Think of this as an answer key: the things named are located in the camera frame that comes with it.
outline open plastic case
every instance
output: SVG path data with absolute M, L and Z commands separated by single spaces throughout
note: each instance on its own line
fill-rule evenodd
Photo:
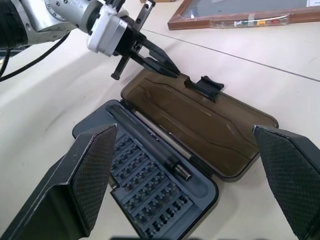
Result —
M 278 127 L 273 117 L 222 93 L 223 87 L 208 77 L 193 83 L 183 74 L 173 79 L 143 70 L 122 90 L 121 102 L 106 102 L 73 129 L 77 137 L 117 123 L 111 194 L 140 237 L 188 236 L 218 201 L 212 176 L 237 181 L 257 159 L 253 126 Z M 116 109 L 123 118 L 113 114 Z M 156 150 L 188 170 L 189 181 L 141 144 L 146 134 Z

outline table surface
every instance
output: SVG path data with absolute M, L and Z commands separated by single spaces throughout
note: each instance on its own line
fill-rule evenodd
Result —
M 320 83 L 310 79 L 320 74 L 316 67 L 320 59 L 315 58 L 308 67 L 305 63 L 320 50 L 315 40 L 320 35 L 318 23 L 168 31 L 167 17 L 180 3 L 157 4 L 143 26 L 143 34 L 163 48 L 194 82 L 208 75 L 225 84 L 226 94 L 274 116 L 282 129 L 304 135 L 320 146 Z M 126 3 L 133 17 L 141 6 L 138 0 Z M 120 81 L 113 80 L 110 75 L 120 58 L 90 52 L 86 39 L 84 33 L 74 30 L 46 59 L 0 84 L 0 235 L 49 167 L 73 144 L 73 127 L 106 101 L 120 100 L 121 89 L 142 69 L 130 61 Z M 260 47 L 254 44 L 257 40 Z M 273 44 L 266 48 L 268 41 Z M 52 45 L 26 49 L 12 58 L 6 73 L 29 63 Z M 297 67 L 303 63 L 306 67 Z M 220 201 L 193 237 L 297 240 L 269 188 L 261 160 L 237 182 L 216 181 Z M 108 188 L 89 239 L 136 236 L 109 192 Z

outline textured black pad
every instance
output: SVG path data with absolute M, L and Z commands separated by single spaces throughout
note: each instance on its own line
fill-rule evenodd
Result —
M 294 234 L 313 237 L 320 227 L 320 150 L 292 132 L 255 126 L 253 133 L 269 186 Z
M 93 139 L 72 180 L 72 190 L 90 230 L 94 229 L 107 189 L 117 128 L 109 127 Z
M 89 237 L 107 188 L 116 136 L 115 124 L 80 134 L 42 178 L 1 240 Z

